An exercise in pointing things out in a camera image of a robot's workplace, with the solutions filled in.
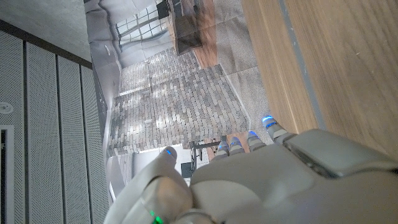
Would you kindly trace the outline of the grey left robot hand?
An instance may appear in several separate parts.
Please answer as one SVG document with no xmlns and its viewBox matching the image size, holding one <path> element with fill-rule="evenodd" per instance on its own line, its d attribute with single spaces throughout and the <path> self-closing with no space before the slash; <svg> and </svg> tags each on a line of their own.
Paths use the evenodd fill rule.
<svg viewBox="0 0 398 224">
<path fill-rule="evenodd" d="M 106 223 L 396 223 L 397 161 L 321 129 L 263 120 L 272 144 L 222 141 L 189 182 L 165 147 L 115 198 Z"/>
</svg>

